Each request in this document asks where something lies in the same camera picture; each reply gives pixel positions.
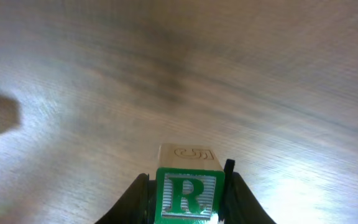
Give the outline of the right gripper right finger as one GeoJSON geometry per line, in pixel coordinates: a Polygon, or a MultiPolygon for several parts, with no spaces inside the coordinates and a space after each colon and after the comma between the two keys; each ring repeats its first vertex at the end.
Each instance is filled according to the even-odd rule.
{"type": "Polygon", "coordinates": [[[219,221],[224,224],[276,224],[263,209],[238,172],[235,160],[227,159],[224,166],[224,188],[219,204],[219,221]]]}

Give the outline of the green R block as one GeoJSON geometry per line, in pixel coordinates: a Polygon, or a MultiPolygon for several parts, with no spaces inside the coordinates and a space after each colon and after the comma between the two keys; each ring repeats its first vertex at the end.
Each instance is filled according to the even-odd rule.
{"type": "Polygon", "coordinates": [[[162,144],[154,222],[218,223],[224,181],[224,170],[210,147],[162,144]]]}

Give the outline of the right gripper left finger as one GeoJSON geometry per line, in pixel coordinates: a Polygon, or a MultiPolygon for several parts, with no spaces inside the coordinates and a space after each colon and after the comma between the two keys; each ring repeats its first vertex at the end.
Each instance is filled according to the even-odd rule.
{"type": "Polygon", "coordinates": [[[119,200],[95,224],[147,224],[149,176],[139,174],[119,200]]]}

